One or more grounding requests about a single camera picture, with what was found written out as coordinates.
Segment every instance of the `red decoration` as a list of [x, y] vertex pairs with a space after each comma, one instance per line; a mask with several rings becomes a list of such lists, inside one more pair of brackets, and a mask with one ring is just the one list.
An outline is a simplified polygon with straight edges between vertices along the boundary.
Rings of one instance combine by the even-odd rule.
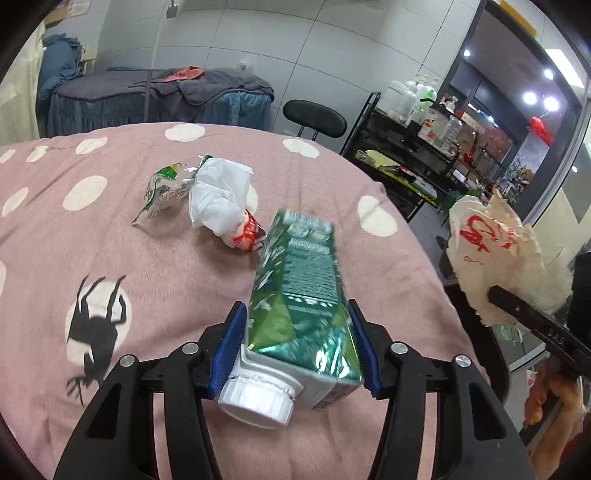
[[544, 140], [544, 142], [551, 147], [552, 143], [554, 142], [554, 138], [552, 138], [552, 135], [550, 134], [550, 132], [548, 132], [548, 130], [546, 130], [546, 125], [544, 125], [544, 122], [542, 121], [541, 118], [538, 118], [536, 116], [533, 116], [531, 118], [531, 129], [534, 131], [534, 133], [536, 135], [538, 135], [538, 137], [540, 137], [542, 140]]

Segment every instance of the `polka dot pattern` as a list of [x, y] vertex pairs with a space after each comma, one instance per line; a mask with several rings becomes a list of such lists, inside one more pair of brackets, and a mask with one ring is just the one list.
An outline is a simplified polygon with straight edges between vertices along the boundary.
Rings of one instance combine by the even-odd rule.
[[398, 232], [398, 223], [392, 215], [380, 207], [379, 200], [364, 195], [357, 203], [357, 214], [361, 228], [375, 236], [391, 236]]
[[43, 155], [47, 153], [48, 148], [49, 147], [46, 145], [35, 147], [35, 150], [33, 150], [32, 153], [27, 157], [27, 163], [32, 163], [43, 158]]
[[24, 187], [18, 192], [12, 194], [11, 197], [4, 203], [4, 207], [2, 207], [2, 217], [6, 217], [6, 215], [17, 208], [22, 203], [22, 201], [27, 198], [28, 194], [29, 189], [27, 187]]
[[205, 134], [205, 128], [197, 124], [178, 124], [168, 128], [164, 135], [175, 142], [192, 142]]
[[2, 297], [2, 290], [4, 290], [4, 282], [6, 282], [6, 265], [0, 261], [0, 297]]
[[104, 147], [107, 143], [107, 137], [87, 138], [78, 144], [76, 147], [76, 155], [84, 155], [90, 153], [97, 148]]
[[107, 187], [107, 179], [100, 175], [86, 177], [79, 181], [64, 198], [62, 206], [70, 212], [77, 212], [94, 202]]
[[300, 138], [286, 138], [283, 141], [283, 146], [293, 153], [299, 153], [303, 157], [317, 158], [320, 152], [314, 145], [304, 142]]
[[255, 213], [258, 208], [258, 195], [252, 185], [248, 187], [248, 193], [246, 194], [246, 208], [251, 213]]
[[6, 163], [8, 160], [10, 160], [12, 158], [12, 156], [16, 153], [17, 151], [14, 150], [13, 148], [11, 148], [10, 150], [6, 150], [2, 156], [0, 156], [0, 163]]

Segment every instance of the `metal screw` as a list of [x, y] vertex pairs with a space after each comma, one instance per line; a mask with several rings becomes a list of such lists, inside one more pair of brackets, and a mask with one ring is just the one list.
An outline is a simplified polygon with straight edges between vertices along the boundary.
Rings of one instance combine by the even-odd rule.
[[470, 360], [466, 355], [458, 355], [456, 357], [456, 363], [460, 365], [460, 367], [469, 367], [472, 365], [472, 360]]
[[131, 367], [135, 362], [135, 357], [133, 355], [124, 355], [119, 360], [119, 365], [122, 367]]
[[390, 350], [392, 350], [394, 353], [397, 353], [398, 355], [404, 355], [406, 352], [408, 352], [408, 346], [405, 343], [396, 342], [390, 346]]
[[182, 350], [185, 355], [193, 355], [199, 351], [199, 345], [195, 342], [185, 343]]

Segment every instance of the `white tube cap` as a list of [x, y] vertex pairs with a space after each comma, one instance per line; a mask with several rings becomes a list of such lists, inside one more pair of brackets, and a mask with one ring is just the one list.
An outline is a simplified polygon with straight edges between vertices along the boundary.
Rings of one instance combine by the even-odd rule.
[[291, 418], [295, 392], [271, 375], [240, 375], [229, 379], [219, 396], [220, 408], [231, 417], [262, 429], [281, 429]]

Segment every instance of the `plastic bag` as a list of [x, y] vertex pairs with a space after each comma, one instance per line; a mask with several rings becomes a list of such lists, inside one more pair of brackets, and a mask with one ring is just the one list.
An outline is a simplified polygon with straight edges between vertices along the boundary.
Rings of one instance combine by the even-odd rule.
[[265, 231], [246, 210], [252, 169], [225, 158], [208, 158], [189, 191], [189, 216], [195, 226], [205, 226], [229, 247], [252, 251], [260, 248]]
[[158, 170], [148, 180], [144, 195], [145, 205], [131, 223], [144, 214], [146, 219], [156, 218], [160, 212], [184, 199], [193, 186], [198, 167], [175, 163]]
[[523, 225], [498, 192], [487, 206], [466, 196], [450, 209], [447, 256], [460, 288], [485, 325], [511, 325], [515, 318], [488, 301], [494, 285], [550, 315], [571, 293], [565, 265], [545, 265], [530, 225]]

